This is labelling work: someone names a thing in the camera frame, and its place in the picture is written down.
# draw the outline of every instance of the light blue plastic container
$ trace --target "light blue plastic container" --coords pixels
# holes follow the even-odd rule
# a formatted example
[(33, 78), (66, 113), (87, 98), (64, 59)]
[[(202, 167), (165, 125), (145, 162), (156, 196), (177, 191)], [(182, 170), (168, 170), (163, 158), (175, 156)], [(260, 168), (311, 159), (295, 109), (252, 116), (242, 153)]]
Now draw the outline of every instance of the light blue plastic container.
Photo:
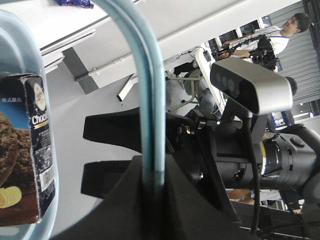
[[(49, 116), (51, 115), (45, 67), (36, 41), (22, 20), (12, 13), (0, 10), (0, 74), (3, 73), (33, 73), (42, 76), (47, 110)], [(52, 154), (56, 192), (44, 218), (37, 224), (0, 227), (1, 240), (49, 239), (56, 218), (59, 196), (58, 168), (53, 138)]]

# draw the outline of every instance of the chocolate cookie box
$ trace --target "chocolate cookie box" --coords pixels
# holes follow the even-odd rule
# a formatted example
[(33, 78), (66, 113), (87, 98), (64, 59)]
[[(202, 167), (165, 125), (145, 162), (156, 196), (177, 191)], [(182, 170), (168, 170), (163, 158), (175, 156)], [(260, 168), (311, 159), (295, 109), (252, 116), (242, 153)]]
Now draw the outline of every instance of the chocolate cookie box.
[(0, 226), (43, 218), (56, 192), (51, 147), (42, 78), (0, 75)]

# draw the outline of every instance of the person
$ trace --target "person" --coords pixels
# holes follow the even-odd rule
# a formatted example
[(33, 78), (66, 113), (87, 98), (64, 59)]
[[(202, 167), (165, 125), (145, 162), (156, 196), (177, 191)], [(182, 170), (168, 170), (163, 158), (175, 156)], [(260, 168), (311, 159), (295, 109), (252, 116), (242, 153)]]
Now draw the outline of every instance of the person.
[[(310, 18), (304, 13), (296, 13), (290, 17), (283, 25), (282, 29), (277, 26), (269, 26), (262, 29), (256, 29), (256, 34), (247, 34), (243, 37), (235, 38), (230, 41), (225, 41), (222, 45), (223, 48), (229, 46), (229, 49), (233, 46), (236, 46), (238, 43), (241, 43), (247, 40), (250, 37), (256, 37), (258, 35), (265, 34), (270, 40), (273, 47), (273, 52), (275, 55), (281, 53), (287, 46), (289, 38), (296, 33), (305, 32), (310, 26)], [(258, 41), (245, 44), (241, 47), (238, 47), (234, 53), (233, 57), (248, 57), (248, 53), (255, 48), (257, 48)], [(222, 51), (219, 54), (219, 59), (226, 59), (230, 57), (228, 50)]]
[[(237, 200), (241, 203), (254, 204), (255, 193), (251, 189), (228, 189), (226, 191), (229, 199)], [(277, 201), (281, 200), (279, 190), (277, 189), (261, 189), (260, 190), (260, 201)]]

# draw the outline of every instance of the black cable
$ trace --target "black cable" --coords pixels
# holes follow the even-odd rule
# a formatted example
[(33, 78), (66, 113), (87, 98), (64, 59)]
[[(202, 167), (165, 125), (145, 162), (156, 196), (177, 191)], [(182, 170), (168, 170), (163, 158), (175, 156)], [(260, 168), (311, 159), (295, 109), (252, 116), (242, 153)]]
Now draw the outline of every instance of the black cable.
[(198, 49), (198, 48), (203, 49), (203, 51), (205, 51), (205, 49), (204, 49), (202, 46), (196, 46), (196, 47), (195, 47), (194, 49), (192, 49), (191, 51), (187, 51), (187, 52), (185, 52), (185, 53), (181, 53), (180, 56), (176, 57), (175, 59), (179, 59), (181, 56), (186, 55), (186, 54), (189, 54), (191, 57), (193, 57), (193, 58), (195, 59), (195, 57), (192, 56), (190, 53), (192, 53), (195, 49)]
[(242, 128), (244, 131), (245, 142), (247, 143), (247, 156), (252, 166), (253, 174), (253, 189), (254, 189), (254, 205), (253, 205), (253, 217), (250, 232), (256, 234), (259, 222), (260, 213), (260, 180), (258, 173), (258, 166), (256, 162), (255, 152), (253, 149), (253, 143), (251, 139), (251, 118), (244, 117), (242, 121)]

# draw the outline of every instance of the man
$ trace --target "man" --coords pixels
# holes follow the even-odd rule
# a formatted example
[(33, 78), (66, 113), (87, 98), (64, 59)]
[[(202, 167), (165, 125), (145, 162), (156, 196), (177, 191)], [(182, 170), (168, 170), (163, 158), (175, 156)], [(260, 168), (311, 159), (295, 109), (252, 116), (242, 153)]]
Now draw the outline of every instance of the man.
[[(274, 54), (277, 55), (281, 53), (287, 46), (289, 38), (296, 33), (303, 33), (310, 26), (310, 18), (304, 13), (296, 13), (291, 18), (289, 18), (283, 25), (282, 29), (277, 26), (270, 26), (262, 29), (256, 29), (253, 34), (247, 34), (243, 37), (236, 38), (230, 41), (225, 41), (222, 47), (229, 46), (229, 49), (233, 46), (247, 40), (250, 37), (256, 37), (258, 35), (265, 34), (270, 40), (273, 47)], [(245, 44), (241, 47), (238, 47), (233, 53), (233, 57), (248, 57), (248, 53), (255, 48), (257, 48), (258, 41), (251, 42), (249, 44)], [(230, 57), (229, 52), (222, 51), (219, 55), (219, 59), (226, 59)]]

